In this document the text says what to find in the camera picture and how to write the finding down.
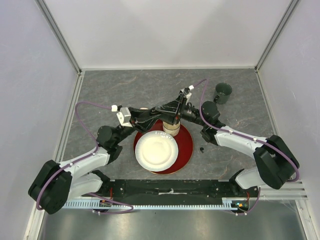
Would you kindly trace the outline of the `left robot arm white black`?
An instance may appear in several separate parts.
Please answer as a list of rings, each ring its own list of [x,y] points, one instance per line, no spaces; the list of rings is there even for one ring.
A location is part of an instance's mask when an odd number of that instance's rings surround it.
[[[113,105],[111,110],[116,112],[119,125],[100,127],[93,138],[94,149],[71,160],[44,163],[28,190],[37,210],[51,215],[76,197],[91,193],[106,196],[110,191],[109,183],[93,171],[115,161],[123,149],[120,142],[132,133],[146,133],[158,120],[167,117],[159,106],[138,109]]]

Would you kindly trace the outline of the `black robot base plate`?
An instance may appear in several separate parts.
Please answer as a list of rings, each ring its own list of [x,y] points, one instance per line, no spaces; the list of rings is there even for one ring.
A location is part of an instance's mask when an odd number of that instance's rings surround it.
[[[214,179],[116,179],[105,181],[97,194],[130,205],[220,205],[223,198],[254,198],[258,189]]]

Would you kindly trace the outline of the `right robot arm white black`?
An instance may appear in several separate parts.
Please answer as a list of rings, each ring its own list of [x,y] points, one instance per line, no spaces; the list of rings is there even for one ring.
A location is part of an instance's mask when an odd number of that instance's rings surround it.
[[[236,150],[255,160],[255,167],[240,170],[234,175],[235,181],[229,184],[229,191],[235,197],[255,186],[267,185],[278,190],[286,182],[295,182],[300,177],[300,165],[281,137],[257,137],[226,126],[219,121],[220,112],[215,102],[202,102],[196,108],[186,97],[180,96],[156,106],[153,112],[169,124],[186,120],[200,125],[206,142]]]

